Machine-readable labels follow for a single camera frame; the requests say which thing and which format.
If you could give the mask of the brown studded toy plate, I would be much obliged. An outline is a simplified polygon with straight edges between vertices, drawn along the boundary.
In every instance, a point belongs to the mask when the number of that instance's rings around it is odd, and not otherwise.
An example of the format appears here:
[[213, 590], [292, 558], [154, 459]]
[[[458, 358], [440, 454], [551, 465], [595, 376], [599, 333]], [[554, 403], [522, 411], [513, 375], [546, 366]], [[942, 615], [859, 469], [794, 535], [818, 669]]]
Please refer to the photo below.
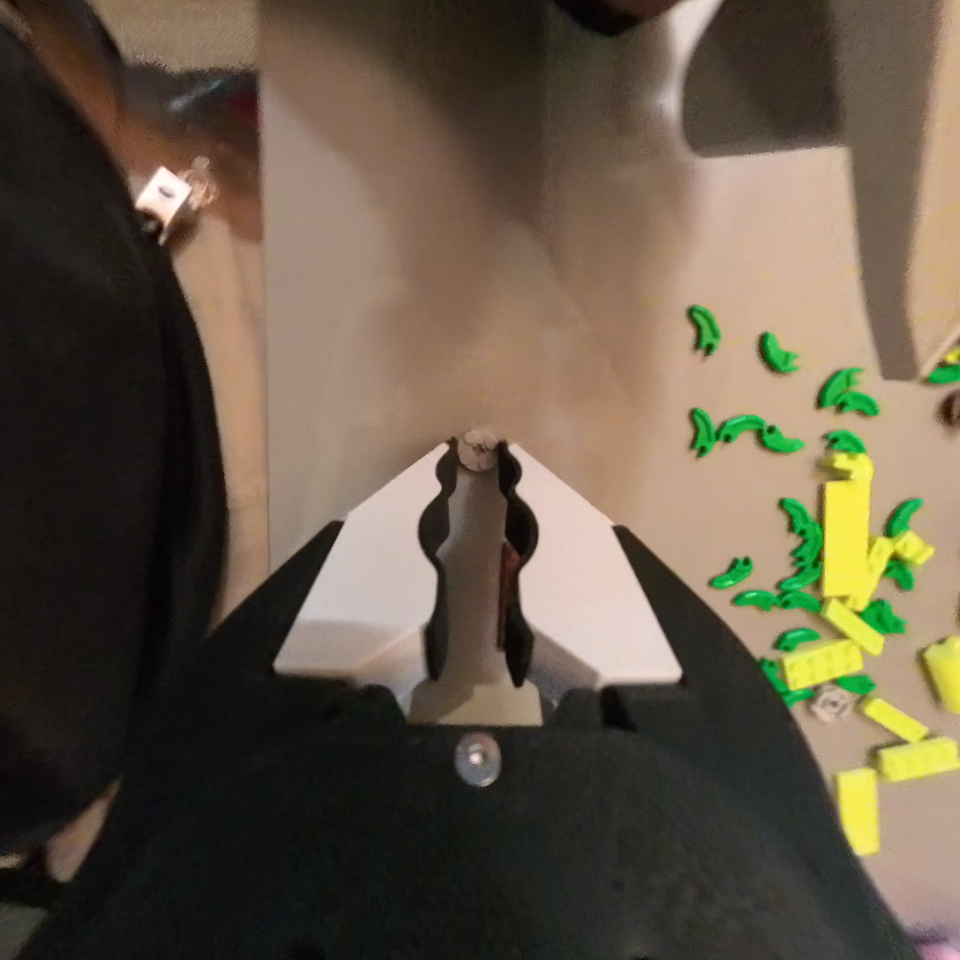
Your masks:
[[522, 554], [508, 539], [501, 544], [497, 601], [497, 647], [506, 652], [517, 631]]

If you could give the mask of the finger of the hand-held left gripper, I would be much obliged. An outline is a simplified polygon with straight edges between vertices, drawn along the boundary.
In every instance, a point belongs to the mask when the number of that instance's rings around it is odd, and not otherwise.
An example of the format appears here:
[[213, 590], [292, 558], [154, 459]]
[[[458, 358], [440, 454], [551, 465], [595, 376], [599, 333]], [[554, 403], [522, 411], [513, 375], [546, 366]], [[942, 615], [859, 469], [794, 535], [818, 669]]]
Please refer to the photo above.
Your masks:
[[623, 210], [664, 24], [563, 2], [263, 2], [268, 323], [533, 323], [563, 222]]
[[947, 344], [947, 2], [727, 1], [682, 97], [703, 159], [843, 147], [884, 378]]

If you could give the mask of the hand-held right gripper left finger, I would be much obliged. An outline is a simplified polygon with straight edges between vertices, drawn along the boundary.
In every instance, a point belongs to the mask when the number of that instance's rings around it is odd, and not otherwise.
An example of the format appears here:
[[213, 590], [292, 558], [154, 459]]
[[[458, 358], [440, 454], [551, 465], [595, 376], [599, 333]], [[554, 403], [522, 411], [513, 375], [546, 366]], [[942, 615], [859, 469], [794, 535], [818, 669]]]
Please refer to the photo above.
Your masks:
[[410, 712], [449, 653], [441, 552], [458, 470], [456, 442], [443, 441], [347, 514], [273, 662], [277, 674], [382, 687]]

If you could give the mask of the person's black clothing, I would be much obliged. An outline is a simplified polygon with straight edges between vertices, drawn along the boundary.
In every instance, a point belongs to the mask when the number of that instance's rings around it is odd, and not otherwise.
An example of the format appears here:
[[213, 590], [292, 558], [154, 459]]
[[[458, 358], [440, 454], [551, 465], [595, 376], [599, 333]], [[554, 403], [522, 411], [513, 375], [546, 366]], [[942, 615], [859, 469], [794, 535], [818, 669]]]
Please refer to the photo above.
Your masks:
[[210, 374], [106, 146], [2, 24], [1, 845], [120, 774], [204, 640], [227, 505]]

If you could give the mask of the beige cloth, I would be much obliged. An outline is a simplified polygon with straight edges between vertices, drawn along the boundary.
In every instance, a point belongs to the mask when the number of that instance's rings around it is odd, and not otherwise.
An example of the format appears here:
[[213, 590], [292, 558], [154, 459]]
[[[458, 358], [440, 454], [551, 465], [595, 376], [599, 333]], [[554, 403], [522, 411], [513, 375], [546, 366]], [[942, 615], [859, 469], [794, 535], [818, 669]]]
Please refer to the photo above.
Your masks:
[[217, 625], [269, 572], [266, 307], [262, 250], [207, 212], [174, 251], [214, 397], [226, 492]]

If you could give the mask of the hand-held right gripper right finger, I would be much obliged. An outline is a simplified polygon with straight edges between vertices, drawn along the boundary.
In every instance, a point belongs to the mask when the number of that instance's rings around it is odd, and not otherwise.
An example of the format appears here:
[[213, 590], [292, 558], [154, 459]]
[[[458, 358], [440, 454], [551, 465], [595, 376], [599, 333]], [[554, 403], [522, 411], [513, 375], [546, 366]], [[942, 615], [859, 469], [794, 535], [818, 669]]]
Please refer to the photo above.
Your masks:
[[510, 681], [552, 706], [571, 690], [676, 685], [682, 667], [615, 523], [518, 444], [500, 443], [503, 541], [521, 554]]

